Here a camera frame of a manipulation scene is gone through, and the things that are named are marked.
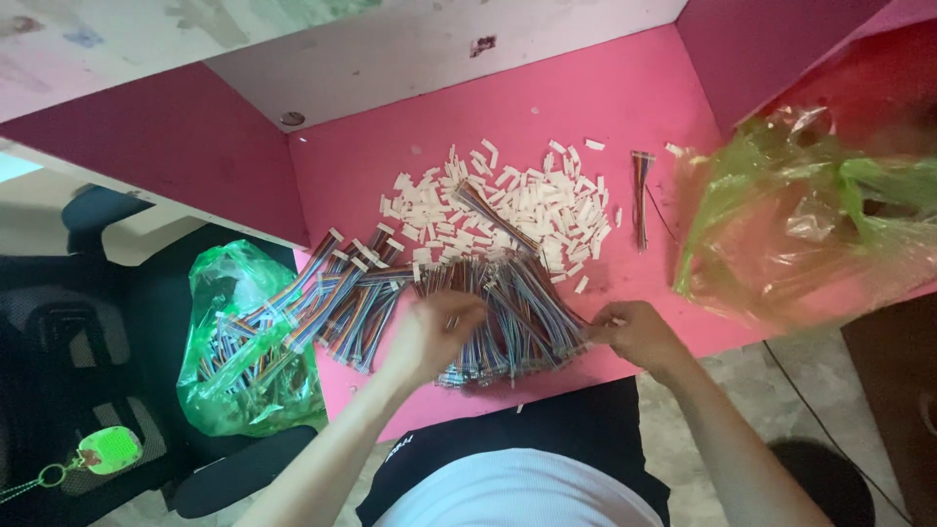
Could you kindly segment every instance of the chair armrest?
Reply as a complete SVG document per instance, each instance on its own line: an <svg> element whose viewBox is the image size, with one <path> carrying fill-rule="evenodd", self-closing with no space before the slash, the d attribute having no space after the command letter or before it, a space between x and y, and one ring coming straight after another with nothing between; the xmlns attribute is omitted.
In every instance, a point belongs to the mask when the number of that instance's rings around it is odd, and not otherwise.
<svg viewBox="0 0 937 527"><path fill-rule="evenodd" d="M68 229L68 254L104 257L101 234L112 223L143 212L152 203L103 187L91 187L72 198L62 209Z"/></svg>
<svg viewBox="0 0 937 527"><path fill-rule="evenodd" d="M170 510L201 518L246 498L270 485L315 437L312 427L295 427L219 459L179 485Z"/></svg>

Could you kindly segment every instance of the black mesh chair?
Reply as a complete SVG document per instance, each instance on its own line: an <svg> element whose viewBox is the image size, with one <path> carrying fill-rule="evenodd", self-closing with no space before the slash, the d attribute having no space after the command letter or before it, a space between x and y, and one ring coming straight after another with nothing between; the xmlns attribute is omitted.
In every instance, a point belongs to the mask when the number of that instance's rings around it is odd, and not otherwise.
<svg viewBox="0 0 937 527"><path fill-rule="evenodd" d="M149 489L197 518L268 485L315 437L310 427L263 440L208 437L188 424L175 383L196 256L245 238L295 265L289 249L217 225L138 267L109 262L104 228L150 206L91 188L62 214L70 256L0 256L0 489L65 462L82 437L108 426L132 429L143 444L142 459L117 474L71 472L60 487L0 504L0 525L83 526Z"/></svg>

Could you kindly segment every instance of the keychain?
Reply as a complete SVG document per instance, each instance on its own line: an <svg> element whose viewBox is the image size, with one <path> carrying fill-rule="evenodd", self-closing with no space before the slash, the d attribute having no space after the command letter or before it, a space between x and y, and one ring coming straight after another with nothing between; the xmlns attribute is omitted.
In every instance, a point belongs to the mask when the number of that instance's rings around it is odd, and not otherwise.
<svg viewBox="0 0 937 527"><path fill-rule="evenodd" d="M68 473L74 470L87 469L98 475L113 474L137 462L143 455L143 449L137 435L130 429L110 427L82 439L78 444L77 453L78 456L68 465L53 463L39 471L36 479L0 490L0 504L36 487L58 487L65 481Z"/></svg>

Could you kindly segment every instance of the green plastic bag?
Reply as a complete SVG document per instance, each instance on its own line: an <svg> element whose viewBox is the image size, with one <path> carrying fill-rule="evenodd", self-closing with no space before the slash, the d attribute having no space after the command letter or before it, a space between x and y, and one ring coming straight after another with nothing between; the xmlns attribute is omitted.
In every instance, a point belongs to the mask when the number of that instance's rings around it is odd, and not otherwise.
<svg viewBox="0 0 937 527"><path fill-rule="evenodd" d="M848 151L824 113L756 117L713 156L680 157L677 293L783 331L844 322L937 276L937 158Z"/></svg>
<svg viewBox="0 0 937 527"><path fill-rule="evenodd" d="M192 318L176 390L186 418L202 433L262 437L327 422L312 346L298 354L280 346L295 321L272 313L230 356L218 344L228 315L269 306L294 279L296 273L245 240L210 248L192 265Z"/></svg>

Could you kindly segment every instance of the pink desk surface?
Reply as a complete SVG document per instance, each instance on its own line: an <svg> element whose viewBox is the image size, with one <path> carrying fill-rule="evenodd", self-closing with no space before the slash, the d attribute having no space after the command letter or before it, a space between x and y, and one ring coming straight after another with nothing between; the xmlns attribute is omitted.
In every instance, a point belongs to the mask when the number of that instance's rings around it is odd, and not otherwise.
<svg viewBox="0 0 937 527"><path fill-rule="evenodd" d="M426 71L415 74L432 75L432 68L427 65ZM542 164L551 139L576 145L584 173L605 176L611 192L609 210L620 204L625 218L633 202L631 151L655 153L657 163L648 185L672 228L678 227L671 213L673 157L664 145L707 150L721 140L676 28L660 27L293 132L290 152L312 247L330 227L365 240L382 220L380 195L396 194L393 184L398 173L419 176L441 166L453 143L460 156L467 158L470 150L480 148L482 138L498 148L499 165L521 170ZM607 146L603 151L590 150L581 146L585 138ZM631 223L626 220L605 239L601 259L587 263L584 272L589 284L583 294L573 293L578 280L558 284L573 309L590 319L609 301L646 299L697 356L765 336L671 293L675 245L653 210L647 213L647 222L648 252L638 254ZM298 253L297 264L302 266L305 258ZM399 261L408 262L409 254ZM393 332L391 327L386 337ZM390 340L386 337L378 364ZM351 399L352 387L363 386L367 377L336 364L323 350L318 351L318 359L328 414L334 418ZM514 389L501 384L467 395L426 386L407 401L379 439L636 372L634 366L600 347L562 371L521 379Z"/></svg>

